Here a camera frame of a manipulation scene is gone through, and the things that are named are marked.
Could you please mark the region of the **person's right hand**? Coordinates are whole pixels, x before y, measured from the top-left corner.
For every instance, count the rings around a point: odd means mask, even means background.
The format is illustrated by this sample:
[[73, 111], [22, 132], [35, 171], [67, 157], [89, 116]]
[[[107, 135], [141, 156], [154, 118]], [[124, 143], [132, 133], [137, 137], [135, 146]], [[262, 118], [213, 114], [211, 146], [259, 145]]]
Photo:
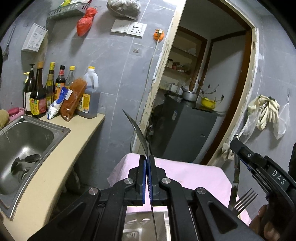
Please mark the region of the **person's right hand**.
[[267, 220], [269, 206], [264, 204], [257, 216], [249, 224], [249, 228], [264, 240], [295, 240], [295, 215], [283, 233], [280, 233], [270, 220]]

